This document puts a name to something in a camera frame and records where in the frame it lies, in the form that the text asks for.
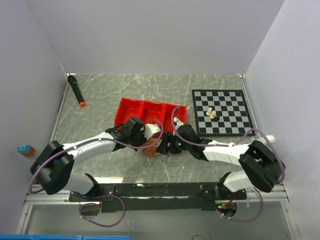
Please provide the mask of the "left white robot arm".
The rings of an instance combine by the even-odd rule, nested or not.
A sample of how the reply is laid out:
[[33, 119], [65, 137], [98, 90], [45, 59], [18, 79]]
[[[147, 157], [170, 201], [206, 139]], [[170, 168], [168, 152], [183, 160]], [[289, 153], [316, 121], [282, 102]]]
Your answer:
[[93, 201], [99, 195], [99, 183], [89, 173], [77, 173], [73, 168], [101, 154], [124, 148], [142, 149], [159, 131], [158, 125], [144, 124], [141, 119], [132, 116], [126, 123], [82, 141], [65, 144], [52, 141], [31, 166], [30, 185], [37, 182], [48, 195], [68, 190], [81, 194], [87, 201]]

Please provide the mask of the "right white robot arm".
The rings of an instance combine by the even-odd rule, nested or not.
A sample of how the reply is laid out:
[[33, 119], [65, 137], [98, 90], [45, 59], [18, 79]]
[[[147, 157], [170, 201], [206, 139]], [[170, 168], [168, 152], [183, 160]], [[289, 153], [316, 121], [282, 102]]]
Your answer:
[[285, 177], [285, 164], [273, 147], [273, 135], [260, 134], [258, 140], [243, 144], [223, 143], [199, 137], [189, 124], [183, 124], [166, 132], [157, 147], [158, 154], [189, 152], [195, 159], [206, 162], [223, 162], [239, 166], [239, 171], [227, 172], [219, 180], [218, 193], [230, 199], [237, 191], [256, 188], [270, 193]]

